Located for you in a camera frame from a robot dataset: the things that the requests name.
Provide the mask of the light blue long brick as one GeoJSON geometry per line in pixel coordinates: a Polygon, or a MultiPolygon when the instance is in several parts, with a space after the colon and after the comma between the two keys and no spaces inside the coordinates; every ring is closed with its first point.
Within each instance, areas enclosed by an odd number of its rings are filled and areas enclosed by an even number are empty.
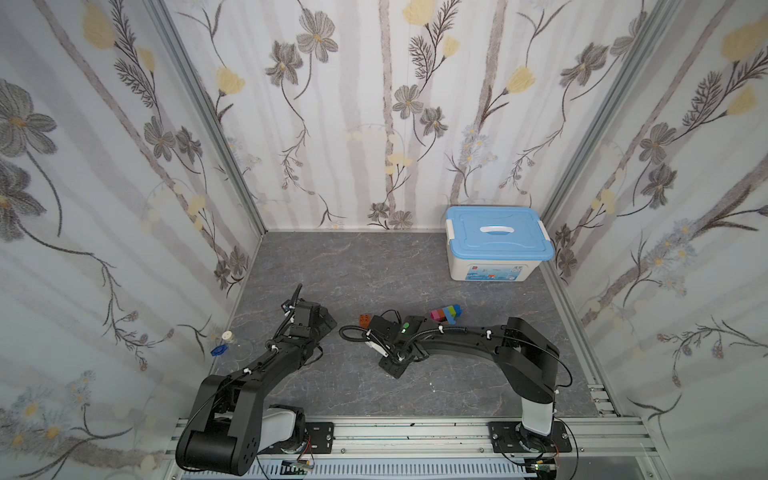
{"type": "Polygon", "coordinates": [[[447,319],[446,316],[445,316],[444,310],[442,311],[442,314],[443,314],[443,318],[444,318],[445,322],[447,322],[448,324],[451,324],[451,325],[455,325],[456,324],[455,317],[453,319],[447,319]]]}

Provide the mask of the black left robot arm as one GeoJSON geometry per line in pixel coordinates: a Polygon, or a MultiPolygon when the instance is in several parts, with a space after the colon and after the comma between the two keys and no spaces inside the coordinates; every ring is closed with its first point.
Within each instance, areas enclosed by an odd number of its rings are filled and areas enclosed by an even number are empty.
{"type": "Polygon", "coordinates": [[[260,462],[262,450],[304,442],[301,407],[265,405],[282,380],[311,363],[314,353],[322,350],[321,340],[336,327],[328,309],[303,299],[301,289],[298,285],[281,305],[284,319],[262,355],[201,382],[175,447],[181,470],[243,476],[260,462]]]}

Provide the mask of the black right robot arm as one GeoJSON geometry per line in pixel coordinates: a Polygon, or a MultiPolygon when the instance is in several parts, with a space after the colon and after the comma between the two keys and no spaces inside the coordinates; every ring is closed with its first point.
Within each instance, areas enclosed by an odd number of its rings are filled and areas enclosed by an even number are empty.
{"type": "Polygon", "coordinates": [[[381,355],[379,367],[398,379],[413,364],[435,355],[477,357],[499,368],[522,405],[521,434],[545,439],[555,421],[555,397],[565,370],[559,349],[519,317],[504,324],[464,327],[411,316],[397,323],[373,316],[366,327],[344,325],[339,336],[350,343],[365,343],[381,355]]]}

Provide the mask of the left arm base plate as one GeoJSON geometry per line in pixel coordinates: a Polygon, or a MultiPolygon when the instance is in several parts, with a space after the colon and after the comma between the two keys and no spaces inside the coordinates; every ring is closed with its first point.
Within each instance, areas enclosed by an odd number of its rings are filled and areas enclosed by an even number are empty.
{"type": "Polygon", "coordinates": [[[300,433],[260,450],[260,454],[331,454],[335,440],[333,422],[306,423],[300,433]]]}

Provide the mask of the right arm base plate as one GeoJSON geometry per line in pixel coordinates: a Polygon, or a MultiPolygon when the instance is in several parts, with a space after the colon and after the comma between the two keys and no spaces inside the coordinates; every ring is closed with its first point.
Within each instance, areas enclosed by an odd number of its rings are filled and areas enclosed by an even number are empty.
{"type": "Polygon", "coordinates": [[[559,420],[553,422],[547,436],[527,430],[521,421],[492,421],[487,428],[496,453],[546,456],[573,451],[570,434],[559,420]]]}

